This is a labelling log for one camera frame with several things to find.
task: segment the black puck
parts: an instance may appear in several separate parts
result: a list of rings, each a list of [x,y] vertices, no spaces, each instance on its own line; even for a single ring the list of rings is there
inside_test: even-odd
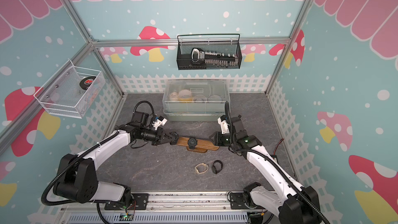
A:
[[[80,82],[80,87],[84,90],[87,90],[88,87],[94,82],[95,78],[95,76],[89,76],[82,79],[82,81]]]

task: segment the plastic storage box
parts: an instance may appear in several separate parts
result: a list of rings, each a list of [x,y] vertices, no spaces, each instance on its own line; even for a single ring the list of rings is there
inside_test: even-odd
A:
[[[226,81],[168,81],[163,109],[170,121],[217,121],[230,101]]]

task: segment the gray marble floor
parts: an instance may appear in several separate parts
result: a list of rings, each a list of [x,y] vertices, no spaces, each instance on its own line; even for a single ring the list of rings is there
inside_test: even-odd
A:
[[[123,105],[117,125],[130,121],[134,106],[142,100],[152,103],[157,115],[163,114],[163,94],[128,94]],[[146,104],[138,111],[150,113]],[[242,115],[243,124],[249,135],[255,135],[269,152],[273,152],[281,137],[279,136],[270,106],[264,93],[232,93],[231,115]],[[179,122],[168,121],[164,126],[167,131],[175,131],[180,136],[194,136],[208,139],[215,131],[220,131],[217,122]],[[136,145],[144,144],[139,140]],[[277,150],[281,167],[292,175],[292,168],[284,146]],[[215,175],[211,165],[221,160],[223,170]],[[198,175],[194,167],[199,163],[209,165],[209,170]],[[206,153],[188,152],[185,147],[151,146],[147,144],[140,149],[126,146],[105,161],[97,170],[98,180],[116,182],[131,186],[133,191],[210,191],[242,190],[252,182],[259,182],[268,190],[271,186],[261,173],[243,157],[232,154],[227,147]]]

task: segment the wristwatch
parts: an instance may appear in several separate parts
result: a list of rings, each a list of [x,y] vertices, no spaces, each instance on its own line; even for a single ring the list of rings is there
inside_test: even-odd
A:
[[[194,150],[197,144],[198,144],[198,141],[196,140],[196,138],[188,139],[188,146],[191,150]]]

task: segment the wire mesh basket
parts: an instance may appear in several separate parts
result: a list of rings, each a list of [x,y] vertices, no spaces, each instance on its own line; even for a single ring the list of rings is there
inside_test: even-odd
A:
[[[179,70],[238,69],[242,62],[240,34],[180,35],[177,65]]]
[[[102,71],[76,67],[72,61],[68,63],[71,66],[66,66],[64,72],[49,83],[54,77],[52,76],[35,92],[34,97],[49,114],[82,118],[105,85],[105,78]],[[89,76],[95,76],[95,79],[84,90],[80,82]]]

